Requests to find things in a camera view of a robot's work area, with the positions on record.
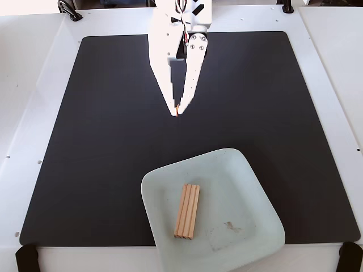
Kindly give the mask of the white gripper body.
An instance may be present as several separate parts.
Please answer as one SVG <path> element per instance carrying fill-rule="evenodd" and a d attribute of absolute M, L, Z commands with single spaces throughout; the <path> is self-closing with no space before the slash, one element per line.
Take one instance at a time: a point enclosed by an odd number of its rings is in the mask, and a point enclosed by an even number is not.
<path fill-rule="evenodd" d="M 156 1 L 149 30 L 149 52 L 167 60 L 187 57 L 190 36 L 212 24 L 211 1 Z"/>

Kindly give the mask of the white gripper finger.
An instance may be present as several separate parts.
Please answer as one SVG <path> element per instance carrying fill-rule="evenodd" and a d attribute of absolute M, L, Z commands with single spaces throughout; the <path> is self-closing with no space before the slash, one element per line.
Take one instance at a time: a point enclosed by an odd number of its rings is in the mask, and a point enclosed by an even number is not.
<path fill-rule="evenodd" d="M 173 84 L 171 81 L 171 67 L 169 61 L 158 61 L 157 59 L 150 60 L 150 66 L 170 114 L 176 116 L 177 109 L 173 97 Z"/>
<path fill-rule="evenodd" d="M 179 114 L 184 113 L 195 95 L 207 46 L 208 39 L 203 33 L 194 33 L 190 36 L 186 57 L 187 69 L 184 91 L 179 104 Z"/>

